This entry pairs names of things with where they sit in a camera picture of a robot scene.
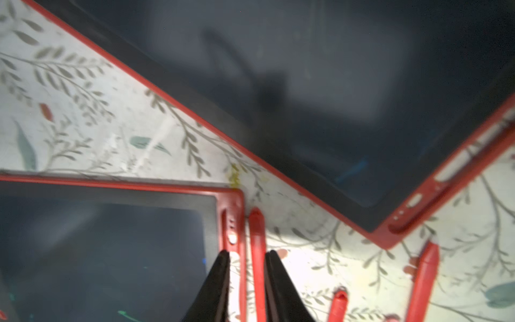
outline red tablet frame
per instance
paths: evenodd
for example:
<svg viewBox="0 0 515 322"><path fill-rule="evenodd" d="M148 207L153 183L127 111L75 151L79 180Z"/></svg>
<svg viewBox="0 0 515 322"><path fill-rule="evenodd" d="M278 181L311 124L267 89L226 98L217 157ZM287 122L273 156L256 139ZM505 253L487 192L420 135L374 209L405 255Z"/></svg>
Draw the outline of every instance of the red tablet frame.
<svg viewBox="0 0 515 322"><path fill-rule="evenodd" d="M260 164L263 168L270 171L281 180L288 183L291 187L298 190L304 196L311 199L313 202L324 208L326 211L334 215L339 220L345 222L352 229L356 230L367 239L377 244L381 248L390 249L400 242L406 235L412 232L419 224L428 219L439 207L445 204L450 198L452 198L457 192L464 188L475 176L483 171L493 160L495 160L502 152L504 152L511 144L515 143L515 126L506 130L504 133L499 135L488 148L485 148L479 153L469 164L467 164L461 171L455 175L452 179L446 182L438 182L434 178L435 176L444 169L462 150L467 148L470 144L474 143L487 129L492 125L499 122L503 115L513 106L515 106L515 94L512 94L481 126L479 126L469 137L465 140L454 152L442 162L438 168L429 175L417 189L415 189L411 195L409 195L398 207L393 211L373 232L368 232L362 229L360 226L353 223L351 220L344 217L343 214L336 211L334 208L323 202L321 199L310 193L307 189L301 187L292 179L286 177L277 169L260 159L258 156L247 150L232 138L215 128L213 125L196 115L194 112L189 110L186 106L176 101L173 97L168 95L166 92L158 88L156 85L151 83L149 80L142 77L136 71L131 69L129 66L123 64L121 61L116 59L114 56L109 54L107 51L102 49L100 46L89 40L70 25L66 24L58 17L47 11L44 7L37 4L34 0L22 0L26 4L30 5L34 10L45 16L50 21L54 22L59 27L63 28L66 32L73 35L79 41L84 43L86 46L102 55L112 64L147 86L150 90L158 94L164 100L168 101L189 117L200 123L202 126L212 131L222 139L229 142L232 146L240 150L247 157L252 159L254 162ZM417 194L422 194L423 199L418 202L414 207L409 207L409 201Z"/></svg>
<svg viewBox="0 0 515 322"><path fill-rule="evenodd" d="M239 189L191 187L187 185L146 184L112 181L92 181L35 176L0 175L0 181L30 182L61 185L78 185L82 187L142 190L152 192L182 193L190 195L212 196L216 198L216 215L218 226L219 250L233 251L239 254L239 314L241 321L246 321L247 313L247 259L245 238L245 199Z"/></svg>

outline floral tablecloth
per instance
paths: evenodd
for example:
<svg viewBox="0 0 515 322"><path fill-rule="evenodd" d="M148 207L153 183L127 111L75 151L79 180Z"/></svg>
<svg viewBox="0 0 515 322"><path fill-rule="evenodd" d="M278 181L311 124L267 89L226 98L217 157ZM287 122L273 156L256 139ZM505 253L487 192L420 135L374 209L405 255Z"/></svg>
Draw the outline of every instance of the floral tablecloth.
<svg viewBox="0 0 515 322"><path fill-rule="evenodd" d="M349 290L345 321L402 319L416 257L434 233L442 263L426 321L515 319L515 147L386 251L19 0L0 0L0 81L2 171L238 187L247 210L265 214L268 248L317 321L339 286ZM120 312L120 321L138 318Z"/></svg>

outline black tablet screen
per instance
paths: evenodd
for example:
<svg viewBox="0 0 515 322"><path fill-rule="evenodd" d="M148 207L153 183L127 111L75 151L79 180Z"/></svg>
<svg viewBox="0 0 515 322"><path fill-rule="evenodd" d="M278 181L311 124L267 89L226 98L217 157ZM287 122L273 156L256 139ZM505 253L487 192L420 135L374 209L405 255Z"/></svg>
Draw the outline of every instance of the black tablet screen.
<svg viewBox="0 0 515 322"><path fill-rule="evenodd" d="M515 56L504 0L74 3L363 207Z"/></svg>
<svg viewBox="0 0 515 322"><path fill-rule="evenodd" d="M0 245L25 322L179 321L210 268L194 210L0 196Z"/></svg>

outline blue scribble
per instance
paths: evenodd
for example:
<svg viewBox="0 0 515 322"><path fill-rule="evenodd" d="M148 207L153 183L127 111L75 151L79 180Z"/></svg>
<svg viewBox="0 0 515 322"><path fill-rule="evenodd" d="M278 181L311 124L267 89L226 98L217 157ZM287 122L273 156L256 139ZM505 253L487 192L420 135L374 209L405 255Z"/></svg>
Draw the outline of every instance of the blue scribble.
<svg viewBox="0 0 515 322"><path fill-rule="evenodd" d="M336 183L342 183L348 177L358 174L360 171L362 171L364 168L366 168L367 165L368 165L368 160L366 158L363 158L357 164L353 165L350 169L348 169L343 174L341 174L336 179L334 179L334 181Z"/></svg>

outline stylus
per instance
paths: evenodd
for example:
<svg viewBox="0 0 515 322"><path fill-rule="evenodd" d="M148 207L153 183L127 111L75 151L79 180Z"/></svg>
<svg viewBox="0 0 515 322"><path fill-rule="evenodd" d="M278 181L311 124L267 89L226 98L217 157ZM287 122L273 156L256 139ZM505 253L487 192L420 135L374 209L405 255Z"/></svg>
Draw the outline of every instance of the stylus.
<svg viewBox="0 0 515 322"><path fill-rule="evenodd" d="M331 303L331 310L327 322L342 322L345 318L345 311L347 310L347 292L340 290L334 294L333 302Z"/></svg>
<svg viewBox="0 0 515 322"><path fill-rule="evenodd" d="M423 322L440 263L440 250L434 235L420 257L415 284L411 293L406 322Z"/></svg>
<svg viewBox="0 0 515 322"><path fill-rule="evenodd" d="M252 270L254 274L254 295L257 322L266 322L265 303L265 219L258 208L253 208L249 215L250 251L252 253Z"/></svg>

